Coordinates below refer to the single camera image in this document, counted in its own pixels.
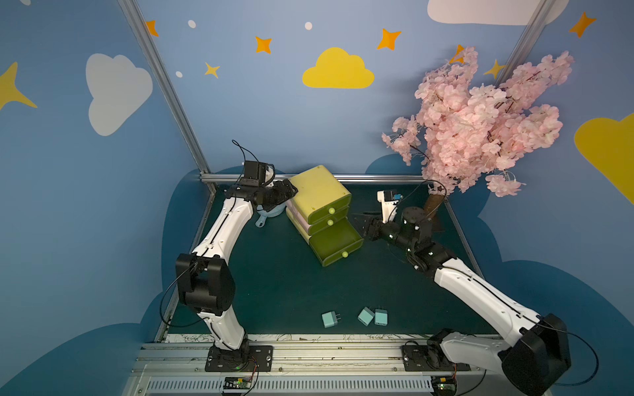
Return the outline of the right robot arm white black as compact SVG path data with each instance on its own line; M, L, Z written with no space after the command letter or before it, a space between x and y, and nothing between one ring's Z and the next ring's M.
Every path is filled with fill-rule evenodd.
M368 241L383 239L400 248L416 272L459 298L501 337L495 341L445 328L427 342L439 361L502 374L525 395L545 394L571 368L563 321L520 305L434 242L432 223L421 208L406 208L399 221L357 214L353 226Z

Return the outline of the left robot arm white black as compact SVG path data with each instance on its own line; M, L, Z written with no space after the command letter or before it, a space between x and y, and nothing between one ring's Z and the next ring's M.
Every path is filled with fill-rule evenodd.
M208 326L215 346L223 351L238 351L246 337L233 309L236 286L229 270L231 252L256 211L282 209L297 193L287 179L266 186L239 183L230 187L207 236L176 261L179 301Z

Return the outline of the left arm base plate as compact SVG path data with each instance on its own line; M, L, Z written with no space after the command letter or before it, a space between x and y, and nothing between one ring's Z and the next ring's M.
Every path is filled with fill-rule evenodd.
M273 346L250 346L235 351L212 346L206 358L206 372L270 372Z

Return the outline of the yellow-green drawer cabinet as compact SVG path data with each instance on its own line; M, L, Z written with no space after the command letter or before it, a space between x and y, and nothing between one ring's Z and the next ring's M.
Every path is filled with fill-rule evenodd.
M323 165L299 173L289 180L298 189L298 193L292 198L293 206L304 219L308 205L313 201L320 199L336 200L351 194Z

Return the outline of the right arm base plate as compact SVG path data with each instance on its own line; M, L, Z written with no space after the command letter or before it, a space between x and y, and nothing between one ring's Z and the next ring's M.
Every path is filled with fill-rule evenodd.
M433 346L406 343L401 347L402 361L406 371L470 371L467 364L452 363Z

